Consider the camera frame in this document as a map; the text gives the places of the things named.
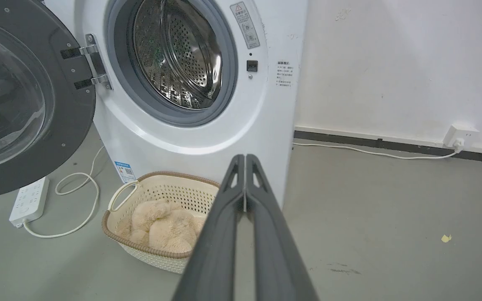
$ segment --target white washing machine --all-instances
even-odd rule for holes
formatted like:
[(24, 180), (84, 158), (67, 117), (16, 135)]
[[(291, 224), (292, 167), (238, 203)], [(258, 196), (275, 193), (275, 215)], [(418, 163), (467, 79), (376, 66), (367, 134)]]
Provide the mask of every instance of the white washing machine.
[(0, 193), (94, 123), (122, 181), (260, 159), (280, 206), (307, 0), (0, 0)]

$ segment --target coiled white cord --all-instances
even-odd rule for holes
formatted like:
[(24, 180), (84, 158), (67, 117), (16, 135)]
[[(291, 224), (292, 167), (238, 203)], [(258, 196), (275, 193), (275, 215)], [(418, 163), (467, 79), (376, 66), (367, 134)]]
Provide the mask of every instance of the coiled white cord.
[(371, 155), (377, 155), (377, 156), (385, 156), (385, 157), (390, 157), (390, 158), (396, 158), (396, 159), (402, 159), (402, 160), (417, 160), (417, 159), (444, 159), (444, 158), (449, 158), (453, 157), (456, 154), (460, 153), (461, 150), (464, 148), (464, 142), (463, 141), (455, 141), (455, 147), (457, 147), (457, 150), (453, 152), (452, 154), (446, 155), (446, 156), (441, 156), (441, 157), (400, 157), (400, 156), (394, 156), (390, 154), (385, 154), (385, 153), (375, 153), (375, 152), (369, 152), (367, 150), (362, 150), (350, 146), (344, 146), (344, 145), (325, 145), (325, 144), (317, 144), (317, 143), (293, 143), (293, 145), (300, 145), (300, 146), (322, 146), (322, 147), (329, 147), (329, 148), (344, 148), (344, 149), (351, 149), (353, 151), (361, 152), (364, 154), (371, 154)]
[[(102, 149), (104, 149), (105, 146), (102, 146), (98, 152), (96, 153), (96, 156), (94, 156), (94, 160), (92, 160), (92, 168), (90, 168), (90, 173), (86, 174), (86, 173), (72, 173), (71, 175), (67, 175), (66, 177), (64, 177), (62, 180), (59, 181), (59, 183), (57, 183), (57, 186), (55, 186), (55, 193), (58, 195), (58, 196), (65, 196), (67, 194), (70, 194), (78, 189), (80, 189), (81, 187), (83, 187), (86, 183), (88, 183), (88, 181), (91, 181), (92, 184), (94, 184), (94, 186), (96, 187), (96, 198), (94, 199), (94, 204), (92, 205), (92, 210), (90, 211), (90, 214), (88, 215), (88, 217), (85, 219), (85, 221), (81, 224), (81, 225), (78, 225), (76, 228), (74, 228), (73, 230), (70, 230), (70, 231), (67, 231), (65, 233), (61, 233), (61, 234), (54, 234), (54, 235), (42, 235), (42, 234), (38, 234), (38, 233), (35, 233), (33, 232), (31, 229), (29, 229), (29, 225), (28, 225), (28, 221), (25, 221), (23, 223), (23, 227), (25, 228), (25, 230), (27, 230), (27, 232), (31, 233), (32, 235), (36, 236), (36, 237), (39, 237), (39, 238), (56, 238), (56, 237), (61, 237), (61, 236), (65, 236), (65, 235), (68, 235), (68, 234), (72, 234), (74, 233), (75, 231), (81, 229), (86, 223), (88, 223), (88, 221), (90, 221), (90, 219), (92, 218), (92, 214), (94, 214), (94, 210), (96, 209), (96, 205), (98, 204), (98, 198), (100, 197), (100, 188), (98, 187), (98, 184), (96, 183), (96, 181), (94, 181), (94, 179), (92, 179), (92, 171), (94, 170), (94, 163), (96, 162), (96, 158), (98, 157), (98, 155), (100, 154), (100, 152), (102, 151)], [(76, 188), (70, 190), (70, 191), (67, 191), (67, 192), (60, 192), (59, 191), (59, 185), (61, 185), (61, 183), (63, 181), (65, 181), (66, 179), (68, 179), (69, 177), (72, 177), (72, 176), (76, 176), (76, 175), (83, 175), (83, 176), (86, 176), (87, 179), (81, 183), (79, 186), (77, 186)]]

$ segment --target fluffy beige fabric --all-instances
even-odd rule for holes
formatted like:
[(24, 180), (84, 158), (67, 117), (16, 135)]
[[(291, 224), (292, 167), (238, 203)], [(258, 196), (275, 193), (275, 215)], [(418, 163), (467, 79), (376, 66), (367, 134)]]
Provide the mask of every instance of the fluffy beige fabric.
[(157, 250), (183, 253), (193, 250), (204, 222), (178, 203), (148, 201), (138, 204), (131, 221), (120, 222), (116, 234)]

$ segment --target gray floor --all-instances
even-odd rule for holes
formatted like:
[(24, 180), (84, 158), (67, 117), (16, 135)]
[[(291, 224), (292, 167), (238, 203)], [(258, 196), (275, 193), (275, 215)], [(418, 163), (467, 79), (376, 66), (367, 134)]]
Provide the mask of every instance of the gray floor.
[[(53, 190), (65, 175), (88, 172), (100, 147), (93, 129), (49, 176), (34, 230), (67, 231), (88, 215), (92, 185), (69, 196)], [(179, 275), (130, 257), (101, 231), (101, 215), (121, 183), (107, 154), (97, 164), (100, 210), (63, 238), (42, 240), (12, 227), (16, 192), (0, 196), (0, 300), (170, 299)], [(321, 300), (482, 299), (482, 162), (296, 146), (284, 214)], [(251, 231), (243, 220), (236, 271), (236, 299), (243, 301), (254, 298)], [(444, 234), (453, 240), (441, 242)]]

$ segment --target white basket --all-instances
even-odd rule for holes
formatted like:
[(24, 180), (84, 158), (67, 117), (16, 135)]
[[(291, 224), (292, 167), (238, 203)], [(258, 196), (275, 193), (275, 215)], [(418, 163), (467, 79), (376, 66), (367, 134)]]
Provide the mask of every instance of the white basket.
[[(129, 186), (135, 188), (116, 208), (113, 204), (116, 198)], [(135, 207), (146, 201), (167, 200), (178, 202), (182, 208), (195, 215), (206, 215), (218, 192), (219, 184), (207, 179), (186, 175), (183, 173), (158, 172), (149, 173), (137, 181), (126, 183), (120, 187), (109, 202), (109, 208), (103, 215), (103, 232), (118, 242), (128, 254), (154, 267), (181, 274), (191, 252), (172, 253), (160, 251), (148, 246), (136, 244), (116, 235), (122, 221), (131, 220)]]

